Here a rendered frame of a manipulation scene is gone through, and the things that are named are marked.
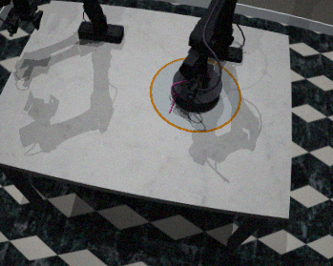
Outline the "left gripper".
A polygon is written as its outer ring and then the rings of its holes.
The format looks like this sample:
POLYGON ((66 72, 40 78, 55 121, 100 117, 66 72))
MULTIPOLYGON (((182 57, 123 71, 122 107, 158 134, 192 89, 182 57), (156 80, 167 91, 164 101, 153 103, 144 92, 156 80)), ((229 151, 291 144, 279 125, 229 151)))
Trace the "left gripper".
POLYGON ((206 84, 208 84, 209 79, 211 80, 213 70, 214 70, 214 65, 207 64, 207 62, 205 64, 201 65, 200 69, 198 70, 198 73, 196 74, 196 76, 194 78, 191 78, 191 79, 186 78, 186 80, 189 81, 189 85, 188 85, 188 89, 187 89, 188 91, 194 92, 195 88, 198 86, 199 81, 203 81, 202 82, 202 88, 203 88, 206 84), (207 79, 205 79, 205 78, 207 78, 207 79))

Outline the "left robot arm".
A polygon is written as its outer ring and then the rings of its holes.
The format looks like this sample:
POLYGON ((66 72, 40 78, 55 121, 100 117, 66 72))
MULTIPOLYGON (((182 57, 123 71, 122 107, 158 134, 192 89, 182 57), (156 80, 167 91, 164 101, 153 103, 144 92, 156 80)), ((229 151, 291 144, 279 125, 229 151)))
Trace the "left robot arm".
POLYGON ((237 2, 238 0, 211 1, 207 11, 198 20, 190 34, 188 46, 191 49, 188 50, 189 54, 179 67, 179 72, 184 77, 194 78, 201 65, 208 61, 208 56, 214 56, 203 43, 202 35, 205 25, 205 41, 218 58, 242 61, 242 49, 230 47, 234 41, 232 22, 237 2))

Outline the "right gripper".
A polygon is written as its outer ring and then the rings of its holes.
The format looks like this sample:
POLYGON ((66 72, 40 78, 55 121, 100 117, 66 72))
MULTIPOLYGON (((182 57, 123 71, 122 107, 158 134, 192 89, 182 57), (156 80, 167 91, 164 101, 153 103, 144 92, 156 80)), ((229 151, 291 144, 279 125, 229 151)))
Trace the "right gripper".
MULTIPOLYGON (((26 0, 24 3, 15 4, 13 3, 13 7, 10 9, 6 20, 9 22, 7 28, 15 29, 16 23, 18 24, 18 20, 20 18, 21 21, 29 21, 32 22, 37 30, 40 27, 40 21, 43 15, 43 11, 40 10, 35 14, 35 11, 38 10, 38 7, 35 5, 29 5, 29 1, 26 0), (9 21, 10 20, 10 21, 9 21), (13 27, 10 26, 10 23, 13 24, 13 27)), ((18 24, 19 25, 19 24, 18 24)))

